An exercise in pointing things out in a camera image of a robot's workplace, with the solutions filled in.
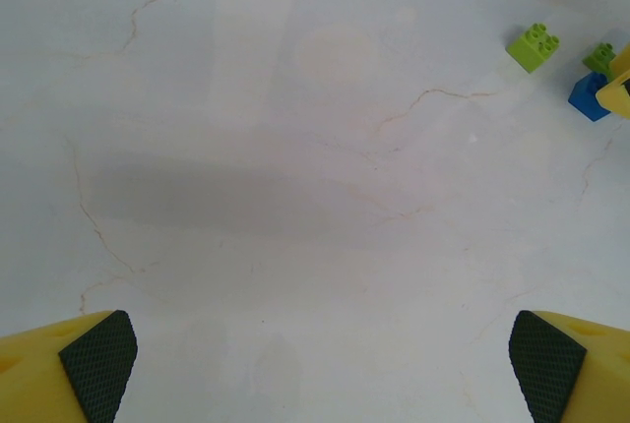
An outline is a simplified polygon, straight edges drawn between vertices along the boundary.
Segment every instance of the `blue duplo block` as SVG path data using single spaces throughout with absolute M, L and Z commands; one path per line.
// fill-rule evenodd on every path
M 606 84 L 608 84 L 608 79 L 604 74 L 591 72 L 584 79 L 580 79 L 573 87 L 571 96 L 569 96 L 569 103 L 584 113 L 591 121 L 598 121 L 610 113 L 605 108 L 602 108 L 595 98 L 598 90 Z

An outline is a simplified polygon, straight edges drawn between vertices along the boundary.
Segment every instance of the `yellow plastic part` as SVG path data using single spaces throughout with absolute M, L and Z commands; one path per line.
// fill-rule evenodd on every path
M 617 78 L 626 71 L 630 71 L 630 43 L 626 44 L 620 54 L 608 64 L 612 77 Z
M 630 332 L 557 313 L 535 313 L 587 349 L 561 422 L 630 421 Z
M 85 423 L 58 353 L 111 313 L 0 338 L 0 422 Z
M 628 87 L 630 87 L 630 69 L 607 86 L 599 89 L 596 93 L 596 98 L 606 110 L 624 118 L 630 118 L 630 92 L 628 92 Z

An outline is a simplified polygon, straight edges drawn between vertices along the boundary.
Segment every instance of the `lime green duplo block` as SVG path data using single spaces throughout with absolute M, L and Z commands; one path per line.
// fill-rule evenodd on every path
M 534 23 L 507 48 L 508 54 L 529 73 L 540 67 L 560 46 L 560 38 L 550 36 L 546 30 L 542 23 Z
M 591 54 L 585 57 L 582 62 L 585 66 L 598 74 L 604 74 L 608 81 L 612 81 L 612 71 L 610 71 L 610 61 L 616 57 L 612 50 L 612 44 L 601 42 Z

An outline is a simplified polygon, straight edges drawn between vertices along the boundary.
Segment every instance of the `textured rubber pad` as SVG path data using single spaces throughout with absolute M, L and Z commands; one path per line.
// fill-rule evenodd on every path
M 585 347 L 535 313 L 519 313 L 510 360 L 535 423 L 560 422 L 586 354 Z
M 137 354 L 136 336 L 123 311 L 113 312 L 59 353 L 89 423 L 114 421 Z

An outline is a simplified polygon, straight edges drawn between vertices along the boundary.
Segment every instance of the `white marble surface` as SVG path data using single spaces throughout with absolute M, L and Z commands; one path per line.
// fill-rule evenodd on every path
M 117 421 L 528 422 L 518 310 L 630 328 L 630 124 L 566 102 L 630 0 L 0 10 L 0 334 L 128 311 Z

